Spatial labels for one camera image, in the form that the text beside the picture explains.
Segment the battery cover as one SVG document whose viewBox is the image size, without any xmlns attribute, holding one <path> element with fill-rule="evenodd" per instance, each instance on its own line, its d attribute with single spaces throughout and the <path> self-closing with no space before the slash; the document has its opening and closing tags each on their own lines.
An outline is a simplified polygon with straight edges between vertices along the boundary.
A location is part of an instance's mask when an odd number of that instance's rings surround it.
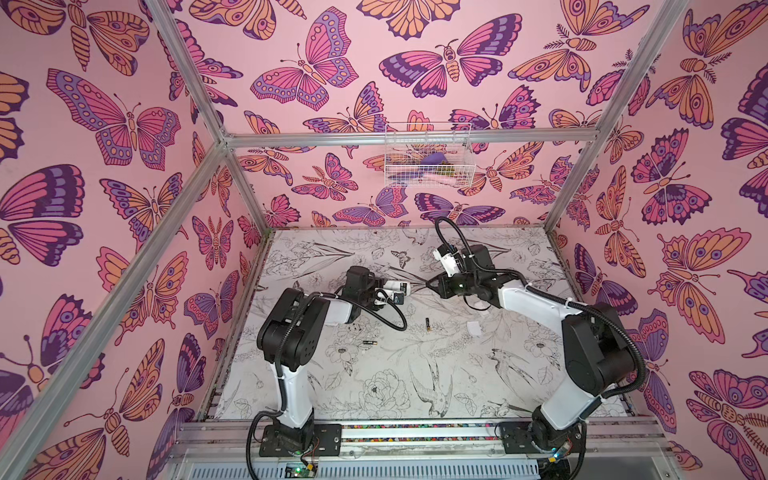
<svg viewBox="0 0 768 480">
<path fill-rule="evenodd" d="M 466 323 L 468 333 L 473 337 L 481 337 L 483 330 L 478 321 L 468 321 Z"/>
</svg>

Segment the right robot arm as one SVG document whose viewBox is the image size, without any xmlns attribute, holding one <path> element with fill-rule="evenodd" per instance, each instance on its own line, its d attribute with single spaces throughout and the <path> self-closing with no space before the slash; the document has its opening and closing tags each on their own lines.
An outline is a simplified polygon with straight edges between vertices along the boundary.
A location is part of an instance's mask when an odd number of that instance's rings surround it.
<svg viewBox="0 0 768 480">
<path fill-rule="evenodd" d="M 441 245 L 433 251 L 443 272 L 427 287 L 443 299 L 475 296 L 498 309 L 521 314 L 562 340 L 566 376 L 537 407 L 528 427 L 541 452 L 583 440 L 585 420 L 610 397 L 639 388 L 647 376 L 641 352 L 609 304 L 587 305 L 533 286 L 523 275 L 494 266 L 487 249 Z"/>
</svg>

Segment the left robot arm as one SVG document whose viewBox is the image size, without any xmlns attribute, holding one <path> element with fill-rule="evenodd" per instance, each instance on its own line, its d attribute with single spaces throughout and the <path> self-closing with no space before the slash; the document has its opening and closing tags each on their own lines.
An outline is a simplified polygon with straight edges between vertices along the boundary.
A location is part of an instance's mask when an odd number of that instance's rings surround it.
<svg viewBox="0 0 768 480">
<path fill-rule="evenodd" d="M 283 291 L 257 336 L 257 347 L 276 380 L 278 411 L 273 417 L 278 426 L 290 432 L 312 427 L 314 407 L 306 366 L 323 329 L 351 324 L 365 310 L 375 313 L 390 300 L 385 285 L 369 269 L 353 266 L 337 292 Z"/>
</svg>

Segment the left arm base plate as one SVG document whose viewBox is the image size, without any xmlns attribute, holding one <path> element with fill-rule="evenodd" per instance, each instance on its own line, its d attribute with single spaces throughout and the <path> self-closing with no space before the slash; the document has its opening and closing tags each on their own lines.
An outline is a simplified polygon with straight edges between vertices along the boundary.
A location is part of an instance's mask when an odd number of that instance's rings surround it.
<svg viewBox="0 0 768 480">
<path fill-rule="evenodd" d="M 309 452 L 316 457 L 337 457 L 341 440 L 341 424 L 309 424 L 303 428 L 270 424 L 265 429 L 259 456 L 298 457 Z"/>
</svg>

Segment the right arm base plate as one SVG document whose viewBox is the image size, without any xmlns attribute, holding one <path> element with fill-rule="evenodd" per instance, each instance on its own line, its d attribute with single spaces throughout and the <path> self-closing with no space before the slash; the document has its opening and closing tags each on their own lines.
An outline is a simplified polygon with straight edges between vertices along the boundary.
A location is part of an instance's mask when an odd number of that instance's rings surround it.
<svg viewBox="0 0 768 480">
<path fill-rule="evenodd" d="M 580 423 L 557 430 L 544 420 L 506 421 L 496 426 L 496 434 L 507 454 L 545 455 L 558 460 L 584 450 Z"/>
</svg>

